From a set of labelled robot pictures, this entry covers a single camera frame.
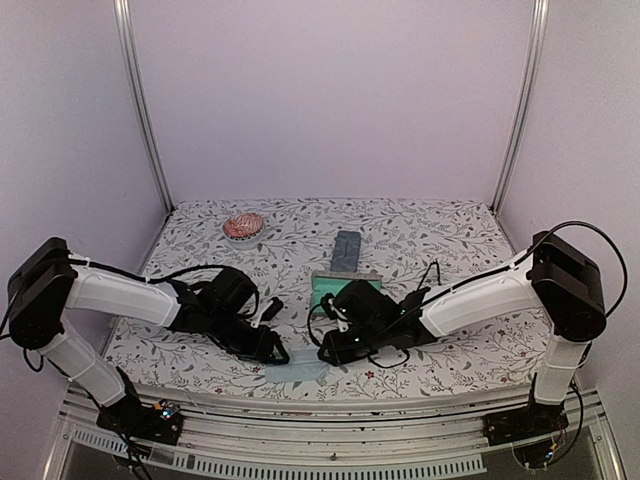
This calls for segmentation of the light blue cloth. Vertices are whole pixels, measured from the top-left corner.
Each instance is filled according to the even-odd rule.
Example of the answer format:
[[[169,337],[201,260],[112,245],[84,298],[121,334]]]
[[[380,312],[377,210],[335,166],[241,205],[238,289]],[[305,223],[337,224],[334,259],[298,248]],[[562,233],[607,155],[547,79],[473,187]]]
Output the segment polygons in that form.
[[[315,350],[295,350],[287,364],[267,365],[264,376],[270,383],[313,382],[324,379],[330,367],[317,357]]]

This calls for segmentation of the beige-grey glasses case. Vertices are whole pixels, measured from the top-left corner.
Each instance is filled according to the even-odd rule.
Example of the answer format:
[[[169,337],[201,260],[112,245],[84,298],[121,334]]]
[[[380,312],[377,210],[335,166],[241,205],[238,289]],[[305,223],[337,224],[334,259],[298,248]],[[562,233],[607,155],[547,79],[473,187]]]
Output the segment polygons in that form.
[[[331,293],[334,296],[349,282],[366,280],[377,290],[381,289],[382,276],[373,272],[334,272],[329,270],[314,270],[311,275],[312,294],[310,308],[320,304],[321,298]]]

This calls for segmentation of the blue-grey glasses case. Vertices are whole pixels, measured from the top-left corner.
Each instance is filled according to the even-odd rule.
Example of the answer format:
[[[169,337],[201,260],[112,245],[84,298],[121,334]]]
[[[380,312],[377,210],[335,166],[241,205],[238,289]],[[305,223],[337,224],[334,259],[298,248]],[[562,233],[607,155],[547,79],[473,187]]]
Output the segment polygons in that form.
[[[361,234],[340,230],[334,238],[330,270],[354,273],[357,271],[361,248]]]

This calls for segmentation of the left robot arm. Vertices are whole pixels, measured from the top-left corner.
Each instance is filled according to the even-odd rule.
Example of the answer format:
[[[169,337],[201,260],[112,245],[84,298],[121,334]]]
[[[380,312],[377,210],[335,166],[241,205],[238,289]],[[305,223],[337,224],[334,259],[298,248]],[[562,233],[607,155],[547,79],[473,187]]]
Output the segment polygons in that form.
[[[65,240],[45,241],[10,277],[3,336],[23,351],[35,351],[79,384],[128,434],[148,426],[148,412],[135,399],[125,374],[104,360],[66,324],[70,310],[134,318],[171,332],[203,335],[241,360],[284,365],[290,360],[282,340],[262,320],[283,307],[275,299],[264,310],[243,310],[258,303],[257,286],[241,270],[212,265],[216,276],[187,284],[185,268],[150,278],[72,253]]]

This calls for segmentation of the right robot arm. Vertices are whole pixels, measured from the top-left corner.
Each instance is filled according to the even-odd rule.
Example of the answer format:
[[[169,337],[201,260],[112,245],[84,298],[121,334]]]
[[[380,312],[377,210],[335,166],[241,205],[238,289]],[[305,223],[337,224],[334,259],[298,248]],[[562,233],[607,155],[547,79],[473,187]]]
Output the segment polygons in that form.
[[[609,242],[598,227],[567,221],[541,231],[531,245],[491,270],[436,288],[421,287],[396,302],[367,280],[353,280],[320,306],[339,326],[318,344],[320,360],[339,366],[383,347],[407,350],[482,321],[539,309],[551,323],[542,366],[534,375],[532,402],[517,415],[517,427],[537,436],[552,424],[585,353],[614,312],[607,307],[600,267],[558,231],[585,228]]]

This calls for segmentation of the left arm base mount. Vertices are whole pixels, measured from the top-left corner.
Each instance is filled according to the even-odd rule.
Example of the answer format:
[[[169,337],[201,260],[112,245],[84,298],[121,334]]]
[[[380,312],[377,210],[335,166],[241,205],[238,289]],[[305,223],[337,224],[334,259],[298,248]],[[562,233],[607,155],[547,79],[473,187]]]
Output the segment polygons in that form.
[[[184,416],[176,404],[159,400],[145,406],[128,376],[117,367],[124,383],[124,397],[111,406],[100,406],[96,421],[98,427],[156,443],[176,446],[182,433]]]

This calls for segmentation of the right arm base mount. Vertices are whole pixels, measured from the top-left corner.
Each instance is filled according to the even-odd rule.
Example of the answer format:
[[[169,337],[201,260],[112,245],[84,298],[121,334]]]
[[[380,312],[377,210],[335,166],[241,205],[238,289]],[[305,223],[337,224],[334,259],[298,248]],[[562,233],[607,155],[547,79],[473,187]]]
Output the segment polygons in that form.
[[[540,403],[535,399],[533,390],[529,392],[524,406],[482,417],[482,433],[490,446],[560,432],[568,426],[564,402]]]

